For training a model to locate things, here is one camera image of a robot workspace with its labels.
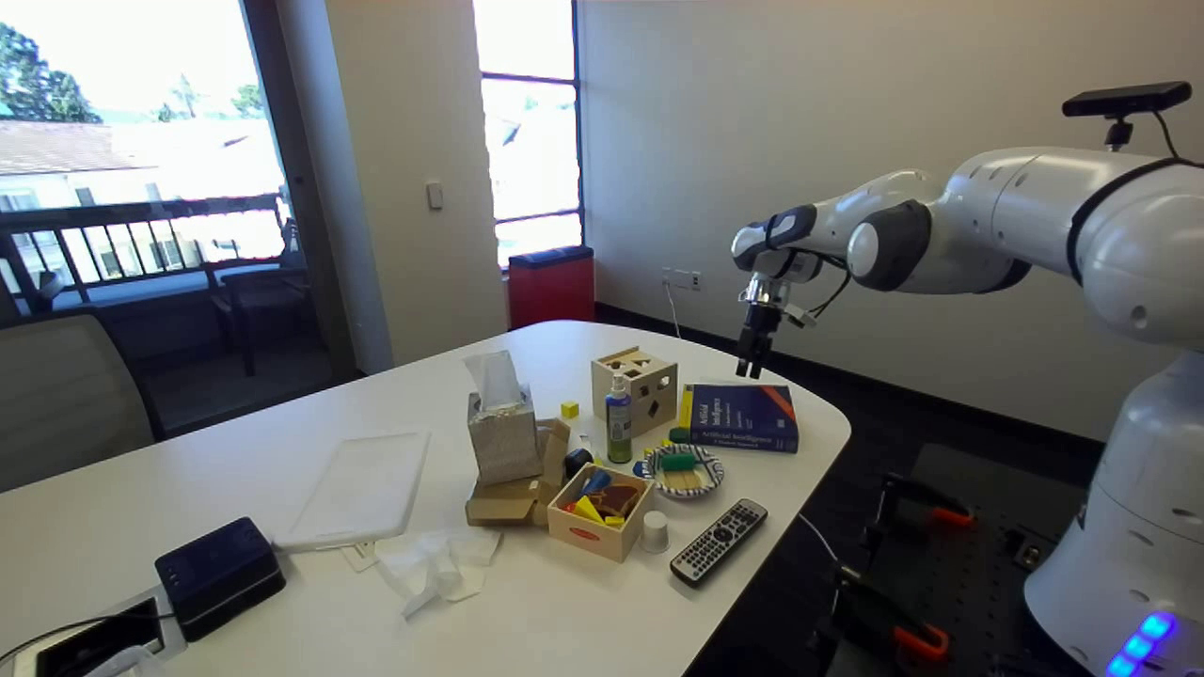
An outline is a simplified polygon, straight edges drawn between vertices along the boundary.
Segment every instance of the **remote control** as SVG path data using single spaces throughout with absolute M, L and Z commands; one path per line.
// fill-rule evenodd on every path
M 709 584 L 719 570 L 719 563 L 750 542 L 765 515 L 767 510 L 757 499 L 739 499 L 674 556 L 674 574 L 689 585 Z

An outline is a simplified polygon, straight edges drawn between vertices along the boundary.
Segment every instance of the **small bowl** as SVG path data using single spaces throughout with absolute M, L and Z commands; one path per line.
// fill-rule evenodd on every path
M 674 460 L 689 455 L 689 460 L 695 460 L 695 467 L 693 471 L 661 471 L 659 467 L 661 455 L 674 455 Z M 701 499 L 721 484 L 721 467 L 701 448 L 652 451 L 646 460 L 637 463 L 637 472 L 646 479 L 652 490 L 671 499 Z

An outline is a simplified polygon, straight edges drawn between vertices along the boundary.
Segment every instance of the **gray chair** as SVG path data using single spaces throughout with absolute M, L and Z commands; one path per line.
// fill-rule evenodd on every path
M 155 438 L 93 311 L 0 323 L 0 491 Z

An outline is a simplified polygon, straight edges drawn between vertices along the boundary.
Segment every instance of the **sky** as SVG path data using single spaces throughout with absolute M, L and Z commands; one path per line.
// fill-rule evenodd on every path
M 242 0 L 0 0 L 0 23 L 73 70 L 102 116 L 155 116 L 181 74 L 212 107 L 259 81 Z

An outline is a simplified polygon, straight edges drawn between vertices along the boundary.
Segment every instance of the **balcony railing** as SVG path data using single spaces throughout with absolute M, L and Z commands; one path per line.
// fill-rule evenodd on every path
M 0 210 L 0 275 L 29 311 L 45 298 L 203 272 L 281 253 L 277 195 Z

